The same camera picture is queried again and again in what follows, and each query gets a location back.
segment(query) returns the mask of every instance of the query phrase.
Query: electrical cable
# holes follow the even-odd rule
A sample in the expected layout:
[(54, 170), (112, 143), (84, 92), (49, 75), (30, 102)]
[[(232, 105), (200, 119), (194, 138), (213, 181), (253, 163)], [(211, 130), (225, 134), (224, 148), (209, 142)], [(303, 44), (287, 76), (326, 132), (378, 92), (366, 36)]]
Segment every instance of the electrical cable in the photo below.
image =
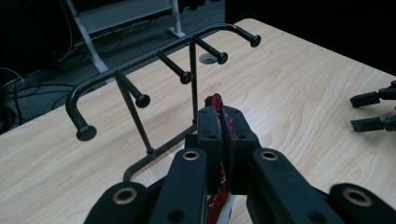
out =
[(56, 104), (58, 104), (64, 97), (66, 97), (66, 96), (68, 96), (69, 95), (69, 93), (67, 93), (67, 94), (65, 94), (65, 95), (63, 95), (63, 96), (61, 96), (58, 100), (56, 100), (53, 104), (52, 104), (52, 110), (54, 110), (55, 109), (55, 106), (56, 106)]
[[(58, 86), (58, 87), (71, 87), (71, 88), (75, 88), (75, 87), (76, 87), (75, 85), (60, 84), (60, 83), (39, 84), (39, 85), (34, 85), (34, 86), (25, 87), (25, 88), (21, 89), (20, 91), (26, 91), (26, 90), (29, 90), (29, 89), (32, 89), (32, 88), (37, 88), (36, 90), (34, 90), (34, 91), (30, 92), (30, 93), (24, 94), (24, 95), (22, 95), (22, 96), (19, 96), (19, 97), (20, 97), (20, 98), (21, 98), (21, 97), (23, 98), (23, 97), (28, 97), (28, 96), (35, 95), (35, 93), (36, 93), (41, 87), (54, 87), (54, 86)], [(13, 92), (6, 93), (5, 96), (10, 95), (10, 94), (12, 94), (12, 93), (13, 93)]]
[(68, 92), (68, 93), (70, 93), (70, 91), (43, 91), (43, 92), (38, 92), (38, 93), (35, 93), (35, 94), (31, 94), (31, 95), (18, 96), (18, 99), (22, 99), (22, 98), (26, 98), (26, 97), (32, 97), (32, 96), (37, 96), (37, 95), (59, 93), (59, 92)]
[[(17, 76), (20, 80), (21, 80), (21, 82), (22, 82), (22, 86), (21, 86), (21, 88), (23, 88), (24, 87), (24, 85), (25, 85), (25, 81), (24, 81), (24, 78), (20, 75), (20, 74), (18, 74), (17, 72), (15, 72), (14, 70), (12, 70), (12, 69), (9, 69), (9, 68), (5, 68), (5, 67), (0, 67), (0, 70), (6, 70), (6, 71), (8, 71), (8, 72), (11, 72), (12, 74), (14, 74), (15, 76)], [(11, 81), (9, 81), (8, 83), (6, 83), (6, 84), (4, 84), (0, 89), (3, 89), (5, 86), (7, 86), (7, 85), (9, 85), (9, 84), (11, 84), (13, 82), (13, 80), (11, 80)]]
[(8, 132), (17, 117), (12, 109), (8, 106), (1, 107), (2, 125), (0, 127), (0, 134)]
[(69, 46), (69, 50), (66, 52), (66, 54), (65, 54), (60, 60), (58, 60), (58, 63), (59, 63), (59, 62), (61, 62), (63, 59), (65, 59), (67, 56), (69, 56), (69, 54), (71, 53), (72, 47), (73, 47), (73, 35), (72, 35), (72, 28), (71, 28), (71, 26), (70, 26), (70, 21), (69, 21), (69, 19), (68, 19), (68, 17), (67, 17), (66, 10), (64, 9), (64, 4), (62, 3), (62, 0), (59, 0), (58, 2), (59, 2), (59, 4), (60, 4), (61, 7), (62, 7), (62, 11), (64, 12), (64, 17), (66, 18), (67, 27), (69, 28), (69, 34), (70, 34), (70, 46)]
[(19, 123), (19, 125), (22, 125), (22, 112), (20, 109), (20, 104), (18, 102), (17, 81), (14, 82), (14, 103), (15, 103), (15, 107), (17, 108), (17, 112), (18, 112), (18, 123)]

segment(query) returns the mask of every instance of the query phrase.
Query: dark background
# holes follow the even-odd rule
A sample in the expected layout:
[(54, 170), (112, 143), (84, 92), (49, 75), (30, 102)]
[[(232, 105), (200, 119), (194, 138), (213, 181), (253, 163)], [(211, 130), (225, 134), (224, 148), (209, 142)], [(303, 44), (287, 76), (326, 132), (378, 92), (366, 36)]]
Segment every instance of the dark background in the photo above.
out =
[[(72, 36), (80, 34), (70, 17)], [(75, 0), (79, 11), (121, 0)], [(179, 7), (202, 4), (179, 0)], [(394, 0), (226, 0), (225, 21), (254, 18), (300, 38), (396, 76), (396, 1)], [(0, 7), (0, 66), (22, 76), (54, 69), (70, 45), (59, 0), (6, 0)], [(0, 84), (15, 78), (2, 74)]]
[(394, 0), (227, 0), (225, 20), (254, 18), (396, 76)]

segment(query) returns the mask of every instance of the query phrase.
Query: light wood tabletop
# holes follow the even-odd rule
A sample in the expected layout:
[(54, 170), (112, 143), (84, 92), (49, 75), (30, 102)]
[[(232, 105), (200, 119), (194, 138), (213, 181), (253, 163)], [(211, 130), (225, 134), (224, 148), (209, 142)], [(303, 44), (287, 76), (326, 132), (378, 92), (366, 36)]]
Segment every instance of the light wood tabletop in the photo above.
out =
[[(336, 183), (362, 186), (396, 208), (396, 137), (356, 133), (349, 121), (395, 114), (394, 102), (353, 108), (357, 94), (387, 87), (395, 77), (254, 20), (237, 23), (262, 37), (253, 49), (220, 31), (205, 38), (228, 62), (197, 64), (199, 108), (219, 93), (241, 110), (263, 147), (282, 152), (308, 182), (325, 192)], [(205, 51), (197, 46), (197, 56)], [(188, 48), (169, 57), (189, 71)], [(151, 98), (138, 109), (154, 147), (191, 125), (191, 87), (156, 61), (128, 78)], [(115, 82), (83, 96), (78, 108), (98, 134), (76, 138), (65, 108), (0, 135), (0, 222), (82, 223), (106, 189), (146, 154)], [(183, 142), (134, 179), (148, 186), (166, 175)], [(249, 223), (237, 197), (230, 223)]]

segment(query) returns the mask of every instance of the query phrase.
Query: black metal rack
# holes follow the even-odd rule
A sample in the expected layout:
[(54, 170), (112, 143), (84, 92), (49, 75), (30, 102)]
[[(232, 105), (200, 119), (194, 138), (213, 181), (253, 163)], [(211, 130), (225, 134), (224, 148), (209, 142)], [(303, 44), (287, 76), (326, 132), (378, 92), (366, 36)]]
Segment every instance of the black metal rack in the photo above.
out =
[[(203, 39), (202, 36), (209, 35), (213, 32), (225, 30), (236, 33), (240, 35), (246, 41), (250, 43), (250, 46), (256, 48), (259, 46), (261, 42), (261, 37), (259, 35), (252, 35), (245, 31), (244, 29), (231, 24), (226, 23), (219, 23), (208, 26), (200, 31), (192, 33), (190, 35), (186, 35), (181, 37), (180, 39), (165, 45), (161, 48), (155, 49), (143, 56), (140, 56), (134, 60), (131, 60), (127, 63), (124, 63), (118, 67), (109, 69), (104, 73), (98, 75), (97, 77), (93, 77), (88, 79), (78, 85), (68, 96), (66, 101), (66, 111), (69, 115), (70, 119), (73, 121), (74, 125), (78, 129), (77, 131), (77, 139), (81, 141), (89, 141), (96, 136), (96, 129), (89, 125), (86, 120), (82, 117), (81, 113), (78, 111), (77, 103), (79, 97), (90, 88), (105, 82), (110, 78), (115, 78), (117, 84), (119, 86), (120, 92), (122, 97), (127, 104), (128, 109), (131, 113), (132, 118), (134, 119), (134, 123), (136, 125), (137, 130), (142, 137), (142, 140), (145, 144), (147, 156), (138, 161), (137, 163), (133, 164), (129, 167), (124, 175), (123, 181), (129, 182), (132, 175), (135, 174), (138, 170), (143, 168), (145, 165), (149, 164), (151, 161), (154, 161), (156, 158), (161, 156), (164, 152), (169, 150), (171, 147), (182, 141), (187, 133), (193, 133), (196, 131), (196, 122), (197, 122), (197, 111), (198, 111), (198, 94), (197, 94), (197, 68), (196, 68), (196, 44), (205, 49), (208, 53), (213, 55), (219, 64), (224, 64), (227, 62), (228, 55), (226, 52), (219, 52), (209, 44), (207, 44)], [(170, 60), (166, 53), (178, 49), (183, 45), (189, 45), (190, 50), (190, 72), (183, 71), (176, 63)], [(185, 131), (181, 132), (164, 145), (159, 148), (154, 149), (150, 142), (149, 138), (146, 135), (146, 131), (143, 127), (143, 124), (139, 118), (139, 115), (136, 111), (134, 106), (132, 96), (135, 98), (136, 106), (140, 108), (144, 108), (149, 105), (150, 98), (146, 94), (142, 94), (138, 88), (125, 76), (125, 71), (134, 69), (144, 63), (148, 63), (155, 59), (160, 59), (164, 62), (169, 68), (171, 68), (180, 78), (180, 82), (182, 84), (189, 84), (191, 83), (191, 95), (192, 95), (192, 125), (188, 127)]]
[[(375, 105), (382, 100), (396, 100), (396, 80), (390, 82), (390, 86), (382, 88), (378, 92), (372, 91), (350, 98), (350, 103), (354, 108), (365, 105)], [(396, 132), (396, 115), (382, 119), (380, 117), (369, 119), (355, 119), (350, 121), (353, 129), (358, 133), (386, 130)]]

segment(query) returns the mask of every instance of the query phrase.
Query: gray carpet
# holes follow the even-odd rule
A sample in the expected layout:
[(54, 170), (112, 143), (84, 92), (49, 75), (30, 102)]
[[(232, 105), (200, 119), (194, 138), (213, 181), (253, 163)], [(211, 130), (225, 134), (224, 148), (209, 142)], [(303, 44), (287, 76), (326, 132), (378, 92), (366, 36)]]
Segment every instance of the gray carpet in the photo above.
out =
[[(224, 22), (225, 1), (206, 1), (195, 10), (185, 8), (180, 14), (183, 33), (194, 31), (218, 22)], [(116, 67), (138, 56), (177, 40), (167, 29), (172, 26), (172, 16), (162, 16), (152, 21), (141, 21), (133, 26), (103, 35), (94, 40), (99, 55), (108, 68)], [(82, 81), (98, 75), (91, 54), (80, 44), (69, 56), (50, 71), (36, 71), (26, 76), (23, 90), (13, 93), (12, 86), (6, 91), (5, 105), (17, 115), (12, 128), (26, 123), (64, 105), (68, 93)]]

